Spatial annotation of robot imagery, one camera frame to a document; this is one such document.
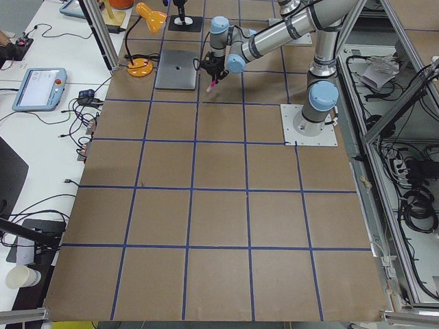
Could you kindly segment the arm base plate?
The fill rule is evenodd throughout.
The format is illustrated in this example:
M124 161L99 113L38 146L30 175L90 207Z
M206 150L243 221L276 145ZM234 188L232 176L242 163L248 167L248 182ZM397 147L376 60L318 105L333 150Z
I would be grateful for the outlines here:
M281 104L284 144L289 146L337 147L335 126L331 115L325 121L312 123L302 115L301 104Z

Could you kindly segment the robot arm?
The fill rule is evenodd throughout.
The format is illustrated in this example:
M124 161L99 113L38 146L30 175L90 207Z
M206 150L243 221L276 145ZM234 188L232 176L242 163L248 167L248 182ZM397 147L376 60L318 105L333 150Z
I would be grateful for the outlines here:
M279 1L282 19L259 31L231 25L216 16L210 25L210 51L200 61L200 68L217 84L229 73L242 73L246 65L267 53L298 40L308 33L316 34L313 60L309 65L307 90L321 81L333 82L336 68L336 46L345 18L358 1Z

